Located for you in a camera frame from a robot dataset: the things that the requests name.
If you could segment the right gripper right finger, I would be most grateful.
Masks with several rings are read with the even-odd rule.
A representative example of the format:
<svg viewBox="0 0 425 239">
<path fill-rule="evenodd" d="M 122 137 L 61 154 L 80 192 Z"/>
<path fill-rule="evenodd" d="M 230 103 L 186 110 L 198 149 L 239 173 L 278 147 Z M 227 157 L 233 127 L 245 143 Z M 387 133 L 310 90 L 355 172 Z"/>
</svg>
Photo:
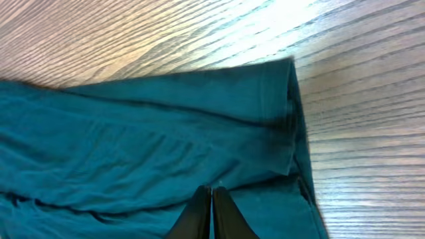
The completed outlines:
<svg viewBox="0 0 425 239">
<path fill-rule="evenodd" d="M 212 192 L 215 239 L 259 239 L 224 187 Z"/>
</svg>

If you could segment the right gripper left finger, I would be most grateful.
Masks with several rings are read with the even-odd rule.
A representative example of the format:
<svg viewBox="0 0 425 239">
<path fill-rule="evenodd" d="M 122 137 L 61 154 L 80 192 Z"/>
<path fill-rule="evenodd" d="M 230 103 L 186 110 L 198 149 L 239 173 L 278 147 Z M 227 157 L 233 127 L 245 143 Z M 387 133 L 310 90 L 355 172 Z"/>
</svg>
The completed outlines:
<svg viewBox="0 0 425 239">
<path fill-rule="evenodd" d="M 199 186 L 165 239 L 209 239 L 211 188 Z"/>
</svg>

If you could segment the dark navy t-shirt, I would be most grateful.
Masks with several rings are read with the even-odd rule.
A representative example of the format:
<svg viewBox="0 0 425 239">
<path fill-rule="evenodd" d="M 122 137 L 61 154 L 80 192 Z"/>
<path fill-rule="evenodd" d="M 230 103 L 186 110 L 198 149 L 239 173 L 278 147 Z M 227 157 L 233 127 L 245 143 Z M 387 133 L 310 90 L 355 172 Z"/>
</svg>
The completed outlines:
<svg viewBox="0 0 425 239">
<path fill-rule="evenodd" d="M 51 90 L 1 82 L 2 238 L 165 238 L 224 187 L 259 238 L 326 238 L 292 59 Z"/>
</svg>

